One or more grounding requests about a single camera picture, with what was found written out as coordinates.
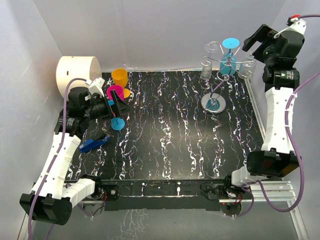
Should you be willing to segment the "blue wine glass front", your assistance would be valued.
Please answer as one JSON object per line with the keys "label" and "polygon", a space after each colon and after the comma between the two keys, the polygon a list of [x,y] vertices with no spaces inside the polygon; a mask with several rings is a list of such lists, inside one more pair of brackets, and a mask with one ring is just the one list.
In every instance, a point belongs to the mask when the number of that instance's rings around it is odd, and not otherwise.
{"label": "blue wine glass front", "polygon": [[116,104],[113,100],[108,101],[108,105],[112,110],[111,128],[115,131],[120,131],[125,127],[125,121],[116,109]]}

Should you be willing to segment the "pink plastic wine glass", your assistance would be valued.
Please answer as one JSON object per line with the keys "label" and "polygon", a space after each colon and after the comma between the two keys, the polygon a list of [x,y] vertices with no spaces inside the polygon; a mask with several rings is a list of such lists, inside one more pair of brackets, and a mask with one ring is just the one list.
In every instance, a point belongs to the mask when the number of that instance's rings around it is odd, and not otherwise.
{"label": "pink plastic wine glass", "polygon": [[121,100],[125,99],[124,88],[122,86],[115,84],[115,85],[112,85],[112,86],[107,88],[106,93],[107,93],[107,96],[108,96],[109,100],[113,100],[113,97],[111,95],[111,91],[115,91],[115,93],[119,96],[119,98]]}

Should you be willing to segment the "yellow plastic wine glass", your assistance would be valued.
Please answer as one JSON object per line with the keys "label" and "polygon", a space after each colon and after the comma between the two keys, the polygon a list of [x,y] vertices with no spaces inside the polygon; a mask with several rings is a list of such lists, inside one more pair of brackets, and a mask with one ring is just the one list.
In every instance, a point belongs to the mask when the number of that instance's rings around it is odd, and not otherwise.
{"label": "yellow plastic wine glass", "polygon": [[128,84],[128,72],[124,68],[117,68],[111,73],[113,82],[116,85],[119,85],[123,88],[124,98],[128,98],[131,94],[131,91],[126,88]]}

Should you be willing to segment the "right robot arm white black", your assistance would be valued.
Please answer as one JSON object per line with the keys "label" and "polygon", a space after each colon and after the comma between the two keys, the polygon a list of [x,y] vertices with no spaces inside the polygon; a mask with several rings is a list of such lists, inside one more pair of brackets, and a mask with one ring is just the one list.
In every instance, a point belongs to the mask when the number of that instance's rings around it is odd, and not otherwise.
{"label": "right robot arm white black", "polygon": [[304,42],[306,22],[302,19],[277,32],[266,24],[243,42],[247,52],[256,42],[260,46],[252,53],[263,63],[264,93],[267,101],[265,137],[258,151],[248,154],[246,165],[230,173],[223,181],[223,194],[233,199],[258,180],[283,178],[299,167],[287,131],[292,129],[294,91],[300,85],[300,72],[293,67]]}

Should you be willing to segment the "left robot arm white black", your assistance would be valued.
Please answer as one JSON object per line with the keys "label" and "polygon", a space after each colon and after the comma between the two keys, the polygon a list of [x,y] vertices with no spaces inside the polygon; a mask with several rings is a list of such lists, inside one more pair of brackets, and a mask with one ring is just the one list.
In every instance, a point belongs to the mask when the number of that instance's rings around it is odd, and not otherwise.
{"label": "left robot arm white black", "polygon": [[114,120],[133,111],[112,90],[113,104],[104,94],[91,93],[87,87],[74,87],[64,103],[54,129],[52,147],[43,170],[30,193],[21,195],[19,204],[34,221],[65,225],[72,209],[82,200],[103,195],[99,177],[84,175],[71,186],[65,179],[77,150],[84,148],[84,132],[94,119]]}

